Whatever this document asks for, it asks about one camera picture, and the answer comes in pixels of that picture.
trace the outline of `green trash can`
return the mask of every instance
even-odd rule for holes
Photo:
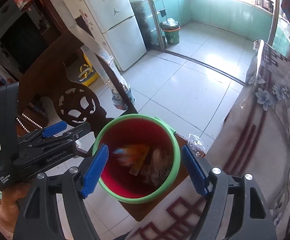
[[[167,39],[167,43],[169,45],[176,45],[180,42],[180,34],[179,34],[179,30],[181,29],[181,27],[177,28],[176,30],[163,30],[163,32],[165,32],[165,36]]]
[[[93,146],[93,154],[102,143],[109,148],[109,158],[99,179],[103,189],[119,201],[132,204],[146,203],[163,194],[173,184],[181,163],[174,132],[162,120],[141,114],[126,114],[110,121],[100,131]],[[112,152],[132,143],[160,145],[173,156],[172,169],[159,188],[144,184],[141,176],[131,175],[130,168],[118,164]]]

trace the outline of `white tile floor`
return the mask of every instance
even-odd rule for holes
[[[168,50],[202,61],[242,81],[245,81],[246,71],[255,54],[253,42],[200,23],[189,23],[182,27],[180,43],[169,46]],[[170,56],[159,57],[170,60]]]
[[[253,55],[251,46],[252,42],[233,33],[192,23],[182,28],[181,43],[173,51],[205,60],[244,80]],[[224,118],[242,89],[240,84],[211,69],[157,51],[147,52],[123,76],[131,85],[136,98],[135,107],[140,114],[161,118],[185,138],[189,133],[200,136],[206,150],[216,139]],[[92,83],[90,88],[107,111],[107,117],[115,118],[122,114],[114,107],[111,91],[101,79]],[[43,102],[49,112],[50,124],[58,122],[51,100],[44,98]],[[94,141],[91,133],[80,138],[84,150],[88,150]],[[63,173],[81,161],[82,158],[68,160],[47,174]],[[57,199],[65,236],[72,239],[61,195]],[[137,226],[120,203],[99,184],[85,204],[101,240],[112,240]]]

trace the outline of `blue gripper pad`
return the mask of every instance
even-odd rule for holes
[[[182,161],[185,164],[196,192],[203,197],[208,196],[210,192],[207,188],[209,185],[207,177],[187,145],[182,147]]]
[[[61,121],[58,123],[55,123],[54,125],[45,128],[45,130],[42,132],[42,137],[51,137],[67,128],[67,123],[65,121]]]
[[[83,176],[83,188],[80,191],[83,199],[94,192],[97,182],[108,160],[108,146],[103,144],[95,153],[95,158],[90,164],[85,176]]]

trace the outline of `red bucket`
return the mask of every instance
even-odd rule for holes
[[[93,153],[102,143],[108,146],[109,158],[101,174],[100,184],[109,194],[123,202],[143,203],[151,201],[168,189],[178,173],[180,165],[178,143],[171,128],[156,118],[129,114],[114,119],[97,136]],[[130,174],[130,168],[119,164],[117,156],[113,153],[114,150],[130,144],[144,144],[150,147],[161,146],[167,153],[173,155],[172,170],[158,189],[145,184],[142,176]]]

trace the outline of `refrigerator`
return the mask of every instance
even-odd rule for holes
[[[129,0],[63,0],[74,18],[82,16],[95,40],[127,70],[146,53]]]

